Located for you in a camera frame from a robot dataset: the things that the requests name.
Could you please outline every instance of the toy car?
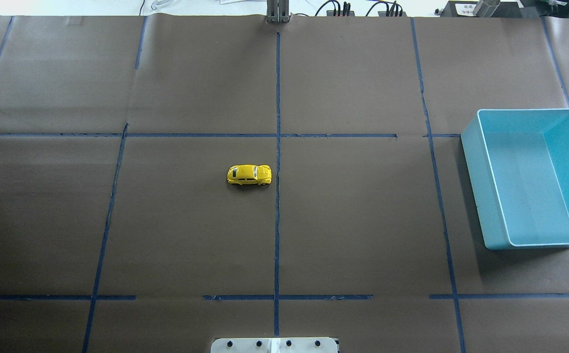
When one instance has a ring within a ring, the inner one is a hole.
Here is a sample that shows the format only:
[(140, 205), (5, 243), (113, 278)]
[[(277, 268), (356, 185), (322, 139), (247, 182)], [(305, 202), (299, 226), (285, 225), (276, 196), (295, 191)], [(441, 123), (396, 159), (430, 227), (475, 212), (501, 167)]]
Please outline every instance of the toy car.
[(268, 165), (233, 165), (228, 169), (228, 183), (267, 185), (271, 183), (271, 168)]

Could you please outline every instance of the light blue container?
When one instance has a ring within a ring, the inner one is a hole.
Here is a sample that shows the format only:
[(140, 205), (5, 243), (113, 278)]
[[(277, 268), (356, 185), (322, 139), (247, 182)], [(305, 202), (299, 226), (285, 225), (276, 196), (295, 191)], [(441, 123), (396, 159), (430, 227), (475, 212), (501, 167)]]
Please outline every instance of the light blue container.
[(486, 247), (569, 248), (569, 109), (482, 109), (461, 140)]

